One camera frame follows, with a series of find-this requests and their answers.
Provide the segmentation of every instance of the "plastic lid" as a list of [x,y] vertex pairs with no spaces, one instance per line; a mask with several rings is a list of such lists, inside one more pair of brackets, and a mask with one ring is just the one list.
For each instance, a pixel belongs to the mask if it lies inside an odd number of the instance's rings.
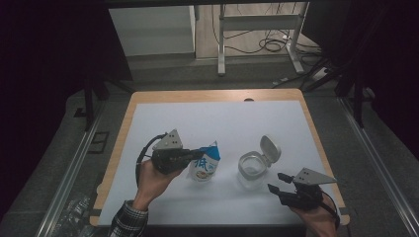
[[271,164],[277,162],[280,159],[281,148],[269,135],[262,136],[261,149],[264,153],[262,157],[264,158],[264,161],[268,167],[271,167]]

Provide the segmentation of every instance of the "wall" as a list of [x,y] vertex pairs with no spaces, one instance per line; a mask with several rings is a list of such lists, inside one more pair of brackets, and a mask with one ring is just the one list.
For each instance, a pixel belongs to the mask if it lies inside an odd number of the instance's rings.
[[195,51],[191,6],[111,9],[126,56]]

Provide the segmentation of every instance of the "plaid sleeve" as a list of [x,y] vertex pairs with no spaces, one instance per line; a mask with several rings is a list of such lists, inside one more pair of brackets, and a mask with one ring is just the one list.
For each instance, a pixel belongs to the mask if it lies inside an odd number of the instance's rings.
[[132,208],[132,200],[127,200],[112,220],[109,236],[137,237],[141,236],[148,220],[148,211]]

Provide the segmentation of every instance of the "transparent container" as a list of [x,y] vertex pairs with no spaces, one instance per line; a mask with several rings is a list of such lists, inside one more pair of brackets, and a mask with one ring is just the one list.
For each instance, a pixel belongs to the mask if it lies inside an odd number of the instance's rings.
[[281,148],[269,135],[262,136],[260,146],[262,155],[251,151],[238,161],[238,180],[248,190],[254,190],[262,184],[268,168],[281,156]]

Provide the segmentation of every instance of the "human hand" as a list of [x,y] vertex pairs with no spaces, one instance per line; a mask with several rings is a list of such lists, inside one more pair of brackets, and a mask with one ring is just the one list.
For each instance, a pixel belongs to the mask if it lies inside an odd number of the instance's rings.
[[[323,202],[334,209],[333,200],[326,194],[323,194]],[[307,230],[319,237],[336,237],[335,218],[326,209],[319,206],[313,210],[302,210],[290,207],[304,222]]]
[[138,179],[138,191],[133,200],[132,207],[146,211],[150,203],[161,196],[169,186],[170,182],[182,173],[182,170],[175,171],[168,175],[163,175],[147,160],[141,163]]

